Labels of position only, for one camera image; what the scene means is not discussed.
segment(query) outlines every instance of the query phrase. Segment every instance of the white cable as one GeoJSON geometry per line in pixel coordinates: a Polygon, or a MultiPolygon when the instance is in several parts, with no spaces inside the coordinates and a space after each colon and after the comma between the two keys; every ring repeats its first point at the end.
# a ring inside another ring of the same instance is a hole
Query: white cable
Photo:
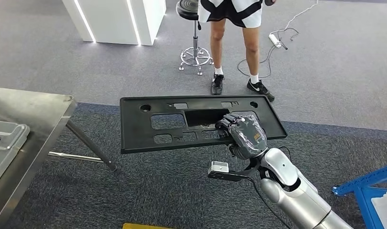
{"type": "Polygon", "coordinates": [[[288,27],[289,27],[289,24],[297,17],[297,16],[300,16],[302,15],[303,13],[305,13],[306,11],[310,10],[311,8],[313,8],[315,5],[318,4],[318,0],[316,0],[315,4],[310,6],[309,8],[305,9],[304,11],[300,12],[299,14],[295,15],[286,25],[286,27],[284,29],[281,29],[281,30],[276,30],[276,31],[273,31],[271,32],[270,34],[272,33],[276,33],[276,32],[281,32],[281,31],[285,31],[288,27]]]}

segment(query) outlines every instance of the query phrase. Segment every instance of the blue metal frame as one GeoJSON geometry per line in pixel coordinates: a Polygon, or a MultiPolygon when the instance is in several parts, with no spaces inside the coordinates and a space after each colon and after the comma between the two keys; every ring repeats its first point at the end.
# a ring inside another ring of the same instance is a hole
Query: blue metal frame
{"type": "Polygon", "coordinates": [[[367,229],[383,229],[371,199],[382,197],[387,189],[370,186],[386,182],[387,166],[338,187],[333,187],[332,191],[336,196],[345,196],[354,192],[367,229]]]}

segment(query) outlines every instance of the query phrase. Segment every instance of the yellow object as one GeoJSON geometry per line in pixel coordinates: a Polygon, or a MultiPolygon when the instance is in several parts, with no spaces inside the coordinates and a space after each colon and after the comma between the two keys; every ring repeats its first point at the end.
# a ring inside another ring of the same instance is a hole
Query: yellow object
{"type": "Polygon", "coordinates": [[[162,228],[162,227],[147,226],[147,225],[141,225],[141,224],[125,223],[122,229],[171,229],[171,228],[162,228]]]}

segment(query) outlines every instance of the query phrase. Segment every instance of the chrome stool base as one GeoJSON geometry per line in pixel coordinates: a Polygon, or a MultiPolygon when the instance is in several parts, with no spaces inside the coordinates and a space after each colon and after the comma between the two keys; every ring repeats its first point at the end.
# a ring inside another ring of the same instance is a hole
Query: chrome stool base
{"type": "Polygon", "coordinates": [[[198,46],[198,36],[196,36],[196,21],[195,34],[193,36],[193,47],[185,49],[181,53],[181,64],[178,68],[180,71],[184,70],[184,64],[192,67],[198,67],[198,75],[203,75],[202,65],[209,63],[213,65],[213,59],[210,57],[209,51],[198,46]]]}

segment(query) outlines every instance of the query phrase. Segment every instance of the led light strip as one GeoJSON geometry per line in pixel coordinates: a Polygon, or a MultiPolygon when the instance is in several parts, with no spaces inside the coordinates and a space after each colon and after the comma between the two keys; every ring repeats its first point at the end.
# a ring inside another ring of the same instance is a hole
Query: led light strip
{"type": "Polygon", "coordinates": [[[137,44],[142,45],[142,42],[140,41],[139,32],[137,31],[136,20],[134,19],[133,9],[132,9],[132,5],[130,3],[130,0],[126,0],[126,4],[128,4],[129,13],[130,13],[131,18],[132,18],[132,24],[133,24],[133,28],[134,28],[134,33],[136,34],[137,44]]]}
{"type": "Polygon", "coordinates": [[[74,0],[74,3],[76,4],[77,9],[79,10],[80,16],[81,16],[81,18],[82,18],[82,20],[83,20],[83,22],[85,24],[85,27],[87,27],[87,30],[88,30],[88,33],[91,36],[92,42],[96,43],[94,34],[92,33],[91,28],[90,28],[90,26],[89,26],[89,24],[87,22],[87,19],[85,18],[85,15],[84,15],[84,13],[81,10],[81,6],[79,4],[79,1],[78,0],[74,0]]]}

